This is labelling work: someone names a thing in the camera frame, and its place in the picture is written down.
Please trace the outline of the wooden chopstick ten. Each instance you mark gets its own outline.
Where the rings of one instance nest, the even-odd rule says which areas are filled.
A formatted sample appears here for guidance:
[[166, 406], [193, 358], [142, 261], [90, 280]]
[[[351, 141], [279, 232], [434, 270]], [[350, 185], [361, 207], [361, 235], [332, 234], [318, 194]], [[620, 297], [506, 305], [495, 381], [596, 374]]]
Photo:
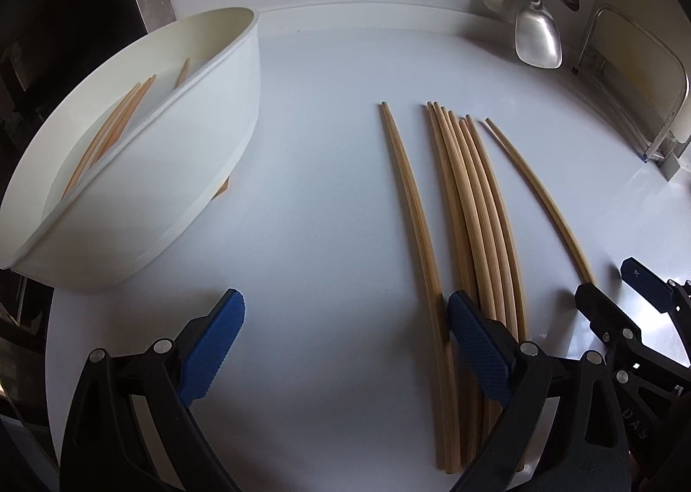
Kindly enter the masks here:
[[127, 107], [128, 103], [133, 98], [133, 96], [138, 92], [139, 88], [140, 88], [140, 83], [134, 84], [132, 86], [132, 89], [130, 89], [130, 91], [124, 95], [123, 99], [115, 106], [114, 109], [112, 109], [112, 111], [108, 115], [107, 119], [105, 119], [105, 121], [101, 125], [100, 129], [97, 131], [97, 133], [94, 135], [94, 137], [90, 141], [89, 146], [87, 147], [86, 151], [83, 153], [82, 157], [79, 159], [79, 163], [76, 165], [75, 170], [73, 171], [73, 173], [71, 174], [71, 177], [69, 178], [69, 181], [66, 185], [66, 188], [64, 188], [64, 190], [63, 190], [62, 198], [66, 197], [67, 193], [69, 193], [69, 191], [75, 187], [77, 181], [79, 181], [79, 178], [81, 177], [84, 170], [86, 170], [87, 166], [90, 165], [90, 163], [92, 163], [92, 161], [94, 161], [96, 150], [101, 148], [105, 138], [110, 133], [110, 129], [112, 129], [112, 127], [114, 127], [116, 120], [124, 112], [125, 107]]

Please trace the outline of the wooden chopstick six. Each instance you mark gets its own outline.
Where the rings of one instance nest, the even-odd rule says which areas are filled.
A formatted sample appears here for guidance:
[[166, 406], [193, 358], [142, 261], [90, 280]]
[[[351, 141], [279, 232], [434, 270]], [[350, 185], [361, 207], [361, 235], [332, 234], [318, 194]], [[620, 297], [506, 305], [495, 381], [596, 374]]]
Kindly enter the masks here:
[[493, 284], [488, 267], [485, 245], [482, 242], [482, 229], [475, 205], [471, 185], [471, 165], [461, 151], [463, 145], [458, 141], [456, 129], [452, 126], [449, 112], [437, 101], [432, 104], [434, 117], [441, 130], [447, 159], [450, 162], [454, 191], [459, 203], [460, 228], [458, 261], [461, 269], [461, 287], [480, 306], [489, 317], [494, 313]]

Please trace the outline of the wooden chopstick eight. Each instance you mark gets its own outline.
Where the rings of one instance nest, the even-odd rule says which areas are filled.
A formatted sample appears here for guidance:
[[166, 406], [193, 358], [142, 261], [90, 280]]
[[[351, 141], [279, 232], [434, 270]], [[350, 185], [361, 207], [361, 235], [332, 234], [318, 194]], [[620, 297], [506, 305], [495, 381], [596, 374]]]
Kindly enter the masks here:
[[480, 229], [482, 229], [482, 242], [485, 245], [493, 284], [495, 316], [514, 337], [519, 337], [518, 309], [510, 275], [510, 263], [485, 165], [482, 164], [482, 158], [469, 131], [469, 125], [464, 120], [459, 120], [454, 112], [450, 113], [450, 117], [452, 126], [457, 129], [458, 141], [463, 144], [461, 151], [469, 159], [471, 165], [469, 175], [471, 175], [473, 197], [479, 213]]

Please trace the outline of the wooden chopstick four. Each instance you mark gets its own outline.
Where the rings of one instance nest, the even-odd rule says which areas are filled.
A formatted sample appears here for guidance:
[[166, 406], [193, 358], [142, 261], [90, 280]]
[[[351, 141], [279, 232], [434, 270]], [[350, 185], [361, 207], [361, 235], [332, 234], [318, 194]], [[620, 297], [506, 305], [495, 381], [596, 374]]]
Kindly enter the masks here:
[[174, 86], [173, 86], [174, 89], [178, 89], [178, 87], [181, 86], [181, 84], [183, 84], [183, 82], [187, 78], [187, 75], [189, 74], [190, 65], [191, 65], [191, 58], [186, 58], [183, 66], [181, 66], [181, 70], [179, 71], [176, 82], [174, 83]]

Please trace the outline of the steel spatula hanging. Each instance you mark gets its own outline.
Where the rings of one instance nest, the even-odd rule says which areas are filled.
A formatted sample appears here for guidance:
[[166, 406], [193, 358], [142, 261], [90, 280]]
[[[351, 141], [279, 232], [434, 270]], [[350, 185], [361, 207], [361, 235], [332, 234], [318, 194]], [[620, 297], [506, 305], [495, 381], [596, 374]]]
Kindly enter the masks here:
[[514, 51], [523, 64], [537, 69], [556, 70], [561, 66], [558, 25], [543, 0], [531, 0], [515, 17]]

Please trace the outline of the wooden chopstick one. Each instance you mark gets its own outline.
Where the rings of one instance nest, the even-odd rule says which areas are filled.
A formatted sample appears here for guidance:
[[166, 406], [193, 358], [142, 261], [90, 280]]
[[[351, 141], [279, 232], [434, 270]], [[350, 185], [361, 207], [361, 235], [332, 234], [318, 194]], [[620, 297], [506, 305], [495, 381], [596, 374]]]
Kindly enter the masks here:
[[157, 76], [154, 74], [148, 77], [143, 84], [137, 83], [112, 109], [79, 162], [79, 171], [77, 172], [79, 175], [90, 168], [120, 137], [133, 112], [145, 94], [148, 93], [156, 78]]

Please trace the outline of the wooden chopstick nine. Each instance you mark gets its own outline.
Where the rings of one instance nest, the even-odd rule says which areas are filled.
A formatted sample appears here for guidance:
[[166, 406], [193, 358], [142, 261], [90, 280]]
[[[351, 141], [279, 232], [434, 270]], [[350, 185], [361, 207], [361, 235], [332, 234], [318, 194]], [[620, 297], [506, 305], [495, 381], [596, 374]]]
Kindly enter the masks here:
[[506, 209], [504, 201], [500, 195], [499, 185], [497, 182], [497, 177], [494, 175], [494, 170], [492, 168], [490, 159], [486, 153], [486, 149], [482, 144], [482, 139], [475, 128], [473, 120], [466, 115], [460, 120], [464, 120], [467, 125], [469, 125], [469, 131], [473, 137], [475, 145], [479, 149], [480, 157], [482, 158], [482, 164], [485, 165], [485, 170], [487, 173], [488, 181], [490, 181], [490, 186], [492, 189], [494, 203], [497, 205], [497, 210], [499, 214], [499, 221], [502, 229], [502, 234], [504, 235], [504, 241], [506, 243], [508, 262], [510, 263], [510, 275], [512, 276], [515, 302], [517, 303], [518, 309], [518, 322], [519, 322], [519, 332], [520, 336], [516, 337], [515, 340], [520, 341], [525, 335], [525, 319], [521, 316], [521, 307], [523, 307], [523, 289], [521, 288], [520, 272], [518, 270], [517, 260], [515, 259], [515, 249], [512, 241], [512, 233], [510, 233], [510, 225], [508, 224], [508, 219], [506, 217]]

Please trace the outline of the wooden chopstick three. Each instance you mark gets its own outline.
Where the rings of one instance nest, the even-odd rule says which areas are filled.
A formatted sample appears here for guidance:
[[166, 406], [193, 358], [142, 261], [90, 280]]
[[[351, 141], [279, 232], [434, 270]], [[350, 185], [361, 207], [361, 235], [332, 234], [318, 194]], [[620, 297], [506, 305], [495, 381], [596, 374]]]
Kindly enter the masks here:
[[120, 136], [123, 134], [124, 128], [127, 127], [133, 113], [135, 113], [137, 107], [146, 96], [146, 93], [148, 93], [148, 90], [156, 81], [156, 78], [156, 74], [153, 74], [151, 77], [148, 77], [143, 84], [139, 85], [137, 89], [135, 89], [135, 93], [132, 94], [130, 100], [127, 102], [127, 105], [125, 105], [123, 111], [120, 112], [120, 115], [115, 120], [114, 125], [109, 129], [108, 136], [105, 138], [101, 147], [97, 150], [94, 157], [94, 162], [100, 160], [100, 158], [107, 153], [107, 151], [113, 145], [115, 145], [118, 140], [120, 140]]

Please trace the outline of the white round bowl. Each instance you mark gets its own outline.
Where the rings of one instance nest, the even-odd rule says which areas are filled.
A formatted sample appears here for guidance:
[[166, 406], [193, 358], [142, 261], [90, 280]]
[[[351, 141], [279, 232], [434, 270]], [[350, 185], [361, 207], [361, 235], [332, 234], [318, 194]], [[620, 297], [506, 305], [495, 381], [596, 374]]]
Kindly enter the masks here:
[[[187, 78], [174, 89], [181, 66]], [[115, 145], [63, 190], [134, 84], [157, 78]], [[134, 41], [57, 106], [1, 202], [1, 264], [42, 284], [94, 291], [155, 260], [229, 178], [258, 122], [259, 17], [198, 13]]]

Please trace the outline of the steel dish rack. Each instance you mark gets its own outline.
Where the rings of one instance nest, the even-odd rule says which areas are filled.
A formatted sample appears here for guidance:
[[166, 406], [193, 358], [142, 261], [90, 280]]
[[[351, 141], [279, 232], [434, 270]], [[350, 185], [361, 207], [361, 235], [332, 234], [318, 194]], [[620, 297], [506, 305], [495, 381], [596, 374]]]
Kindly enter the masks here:
[[690, 72], [656, 33], [611, 4], [590, 17], [573, 73], [644, 162], [679, 143], [672, 126], [690, 99]]

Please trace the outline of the wooden chopstick seven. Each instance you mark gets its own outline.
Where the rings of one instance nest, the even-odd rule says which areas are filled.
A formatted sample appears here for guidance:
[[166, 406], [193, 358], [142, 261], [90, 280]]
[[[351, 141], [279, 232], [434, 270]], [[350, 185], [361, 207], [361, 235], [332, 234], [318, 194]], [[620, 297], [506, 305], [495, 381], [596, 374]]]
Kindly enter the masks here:
[[469, 140], [459, 125], [454, 112], [441, 107], [443, 124], [449, 131], [454, 178], [457, 182], [461, 208], [463, 208], [469, 247], [472, 252], [477, 285], [477, 300], [485, 317], [500, 320], [504, 313], [504, 294], [500, 287], [497, 249], [485, 196], [479, 180], [479, 169], [472, 156]]

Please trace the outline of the wooden chopstick two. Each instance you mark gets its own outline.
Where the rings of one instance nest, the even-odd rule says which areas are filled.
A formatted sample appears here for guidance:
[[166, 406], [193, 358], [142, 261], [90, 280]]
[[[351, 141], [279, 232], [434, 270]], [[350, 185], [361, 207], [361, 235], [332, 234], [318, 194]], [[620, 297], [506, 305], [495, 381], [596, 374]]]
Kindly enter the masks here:
[[445, 302], [441, 292], [441, 276], [426, 221], [425, 212], [415, 175], [400, 137], [396, 121], [388, 102], [380, 103], [383, 122], [392, 145], [393, 156], [403, 184], [404, 198], [409, 210], [416, 249], [421, 264], [424, 295], [430, 316], [433, 353], [441, 402], [441, 442], [443, 443], [444, 470], [447, 474], [461, 469], [460, 422], [458, 410], [458, 388], [450, 334], [445, 320]]

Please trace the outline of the wooden chopstick five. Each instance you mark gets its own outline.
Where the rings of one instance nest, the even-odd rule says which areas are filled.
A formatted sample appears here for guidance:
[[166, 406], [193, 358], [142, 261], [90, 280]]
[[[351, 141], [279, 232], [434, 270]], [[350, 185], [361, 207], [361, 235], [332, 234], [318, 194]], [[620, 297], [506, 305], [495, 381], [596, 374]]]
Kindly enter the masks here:
[[[454, 281], [452, 292], [463, 289], [471, 297], [475, 297], [477, 295], [477, 280], [475, 280], [472, 252], [469, 248], [469, 235], [467, 234], [464, 211], [460, 203], [449, 151], [446, 148], [443, 134], [441, 134], [441, 119], [439, 119], [431, 102], [428, 104], [428, 112], [432, 122], [438, 163], [441, 167], [441, 182], [443, 182], [447, 216], [449, 216], [451, 225]], [[482, 401], [478, 395], [477, 382], [460, 355], [457, 355], [457, 369], [461, 466], [467, 467], [478, 451]]]

